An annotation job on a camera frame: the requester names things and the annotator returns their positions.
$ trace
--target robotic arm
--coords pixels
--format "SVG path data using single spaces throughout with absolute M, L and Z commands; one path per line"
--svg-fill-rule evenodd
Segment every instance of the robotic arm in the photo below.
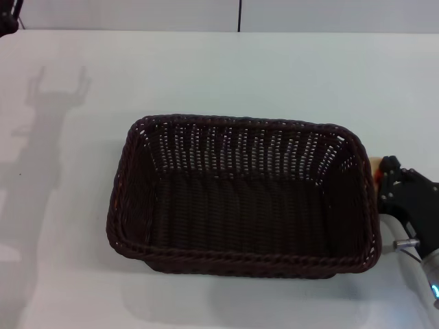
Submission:
M 378 211 L 401 222 L 410 239 L 395 241 L 396 251 L 420 262 L 439 308 L 439 183 L 414 169 L 401 168 L 395 156 L 386 156 L 375 172 Z M 405 250 L 415 247 L 420 260 Z
M 13 34 L 19 29 L 19 16 L 23 0 L 0 0 L 0 38 L 6 34 Z

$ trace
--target white tabletop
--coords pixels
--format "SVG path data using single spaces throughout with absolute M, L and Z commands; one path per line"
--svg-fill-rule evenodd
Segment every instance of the white tabletop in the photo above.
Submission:
M 435 328 L 419 265 L 329 280 L 166 275 L 109 246 L 148 114 L 336 123 L 439 180 L 439 35 L 19 31 L 0 39 L 0 328 Z M 385 249 L 405 234 L 383 217 Z

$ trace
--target blue light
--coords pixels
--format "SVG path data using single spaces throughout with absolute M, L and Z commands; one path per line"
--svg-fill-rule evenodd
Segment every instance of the blue light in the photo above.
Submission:
M 439 289 L 438 289 L 438 287 L 435 286 L 435 285 L 432 285 L 431 289 L 433 289 L 433 291 L 434 291 L 434 293 L 436 295 L 436 298 L 439 298 Z

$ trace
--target woven pattern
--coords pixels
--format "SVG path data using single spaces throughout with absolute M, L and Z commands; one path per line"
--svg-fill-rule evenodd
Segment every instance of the woven pattern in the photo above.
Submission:
M 120 254 L 171 273 L 328 278 L 381 253 L 363 146 L 342 127 L 300 121 L 137 121 L 107 234 Z

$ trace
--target basket bottom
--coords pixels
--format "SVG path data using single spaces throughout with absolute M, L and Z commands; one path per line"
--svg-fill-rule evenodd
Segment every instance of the basket bottom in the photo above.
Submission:
M 314 182 L 173 174 L 156 186 L 150 245 L 330 256 Z

